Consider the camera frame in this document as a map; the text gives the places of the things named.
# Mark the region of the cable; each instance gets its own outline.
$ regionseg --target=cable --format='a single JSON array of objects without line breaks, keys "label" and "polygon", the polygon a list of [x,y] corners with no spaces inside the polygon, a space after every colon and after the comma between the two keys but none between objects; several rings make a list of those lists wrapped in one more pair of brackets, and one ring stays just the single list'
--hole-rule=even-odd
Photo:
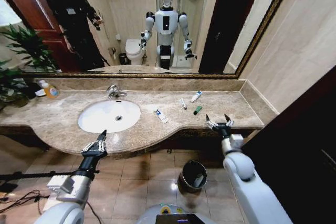
[{"label": "cable", "polygon": [[40,205],[39,205],[39,201],[41,198],[48,198],[50,195],[48,196],[42,196],[39,190],[33,190],[28,192],[25,196],[21,197],[18,200],[11,200],[11,201],[7,201],[7,202],[1,202],[1,204],[8,204],[8,203],[12,203],[11,205],[9,205],[8,207],[5,207],[3,209],[0,209],[0,214],[4,213],[5,211],[13,208],[13,207],[17,207],[20,205],[23,205],[24,203],[27,203],[30,200],[34,200],[34,202],[37,202],[37,208],[38,208],[38,212],[41,215],[41,210],[40,210]]},{"label": "cable", "polygon": [[94,209],[92,208],[92,206],[91,206],[91,204],[90,204],[89,202],[88,202],[88,205],[89,205],[89,207],[91,208],[91,211],[92,211],[92,213],[94,214],[94,216],[97,217],[97,219],[98,219],[98,221],[99,221],[99,224],[102,224],[102,222],[101,222],[101,220],[100,220],[98,214],[96,214],[96,212],[94,211]]}]

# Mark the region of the potted plant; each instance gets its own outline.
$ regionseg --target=potted plant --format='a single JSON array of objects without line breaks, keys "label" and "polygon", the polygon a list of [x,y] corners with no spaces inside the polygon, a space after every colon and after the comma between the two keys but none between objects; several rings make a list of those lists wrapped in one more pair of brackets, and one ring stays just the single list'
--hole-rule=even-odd
[{"label": "potted plant", "polygon": [[23,79],[15,78],[20,70],[3,68],[10,60],[0,61],[0,105],[1,108],[8,104],[18,107],[28,103],[28,97],[20,89],[27,87]]},{"label": "potted plant", "polygon": [[48,49],[48,45],[43,43],[43,39],[37,36],[33,29],[23,29],[10,25],[9,30],[1,32],[6,38],[13,40],[8,47],[18,55],[27,54],[22,58],[26,60],[26,66],[33,67],[36,71],[55,72],[57,66],[51,57],[52,51]]}]

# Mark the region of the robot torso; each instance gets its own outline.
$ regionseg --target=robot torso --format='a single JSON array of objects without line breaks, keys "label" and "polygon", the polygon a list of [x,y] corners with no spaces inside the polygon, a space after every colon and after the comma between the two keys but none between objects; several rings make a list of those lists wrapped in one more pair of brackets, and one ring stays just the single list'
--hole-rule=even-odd
[{"label": "robot torso", "polygon": [[178,13],[175,10],[159,10],[155,13],[155,28],[159,45],[170,46],[178,26]]}]

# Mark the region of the sink drain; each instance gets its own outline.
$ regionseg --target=sink drain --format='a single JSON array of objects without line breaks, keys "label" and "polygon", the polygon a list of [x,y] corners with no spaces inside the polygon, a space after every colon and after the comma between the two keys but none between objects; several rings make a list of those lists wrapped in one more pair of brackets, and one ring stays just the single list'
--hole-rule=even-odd
[{"label": "sink drain", "polygon": [[120,121],[122,119],[122,116],[121,115],[117,115],[116,117],[115,117],[115,120],[116,121]]}]

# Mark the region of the black trash bin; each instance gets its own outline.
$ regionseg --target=black trash bin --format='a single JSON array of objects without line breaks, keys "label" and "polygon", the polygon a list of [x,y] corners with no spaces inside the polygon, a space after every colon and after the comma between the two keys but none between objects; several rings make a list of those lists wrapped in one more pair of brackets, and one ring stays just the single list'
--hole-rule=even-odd
[{"label": "black trash bin", "polygon": [[119,61],[120,61],[120,65],[129,65],[131,64],[131,61],[129,58],[127,58],[127,55],[122,52],[121,54],[119,54]]},{"label": "black trash bin", "polygon": [[189,193],[201,191],[208,180],[205,167],[196,160],[190,160],[183,166],[179,176],[179,185]]}]

